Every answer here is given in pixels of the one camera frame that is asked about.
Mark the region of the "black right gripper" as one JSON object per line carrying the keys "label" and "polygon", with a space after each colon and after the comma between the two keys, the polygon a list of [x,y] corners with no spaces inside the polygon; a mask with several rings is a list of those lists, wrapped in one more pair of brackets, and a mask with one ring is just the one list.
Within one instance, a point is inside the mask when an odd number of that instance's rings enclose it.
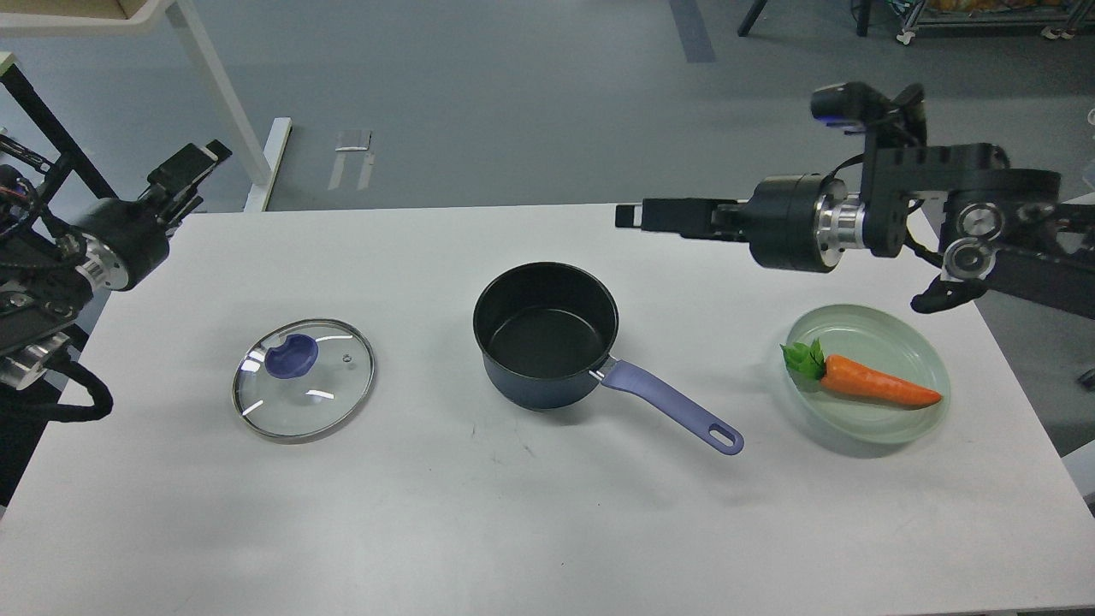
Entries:
{"label": "black right gripper", "polygon": [[747,239],[751,257],[763,268],[829,274],[840,256],[826,243],[821,216],[848,195],[843,181],[825,175],[772,175],[756,186],[746,206],[735,199],[645,198],[618,204],[614,226],[690,240]]}

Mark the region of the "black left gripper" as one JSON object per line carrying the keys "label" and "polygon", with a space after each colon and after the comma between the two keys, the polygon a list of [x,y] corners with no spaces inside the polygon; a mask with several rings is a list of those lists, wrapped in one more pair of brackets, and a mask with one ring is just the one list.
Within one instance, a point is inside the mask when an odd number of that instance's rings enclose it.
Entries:
{"label": "black left gripper", "polygon": [[137,200],[99,199],[79,216],[74,231],[85,239],[87,253],[77,270],[93,291],[130,291],[168,260],[169,241],[204,202],[197,187],[233,155],[216,139],[184,146],[148,174],[148,191]]}

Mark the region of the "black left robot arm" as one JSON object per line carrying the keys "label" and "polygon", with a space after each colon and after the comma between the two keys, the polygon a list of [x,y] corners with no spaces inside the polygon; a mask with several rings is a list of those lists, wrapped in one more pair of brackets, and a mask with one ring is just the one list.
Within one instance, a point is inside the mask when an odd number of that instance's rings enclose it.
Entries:
{"label": "black left robot arm", "polygon": [[51,213],[44,186],[3,165],[3,415],[82,425],[112,412],[104,382],[80,365],[74,319],[97,291],[130,291],[168,260],[169,239],[199,186],[230,159],[218,140],[184,146],[137,198],[100,198],[74,222]]}

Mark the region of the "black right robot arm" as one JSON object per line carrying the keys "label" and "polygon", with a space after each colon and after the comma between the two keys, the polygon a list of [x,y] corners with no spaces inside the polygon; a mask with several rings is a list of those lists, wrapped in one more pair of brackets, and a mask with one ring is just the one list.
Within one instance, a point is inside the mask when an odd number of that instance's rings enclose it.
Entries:
{"label": "black right robot arm", "polygon": [[751,198],[646,198],[618,205],[614,225],[689,240],[746,243],[768,269],[828,274],[849,249],[910,249],[936,269],[911,299],[949,311],[988,291],[1092,318],[1092,206],[1064,204],[1061,176],[1014,168],[1001,147],[927,144],[926,94],[895,98],[863,82],[814,91],[817,121],[864,138],[858,191],[835,171],[775,175]]}

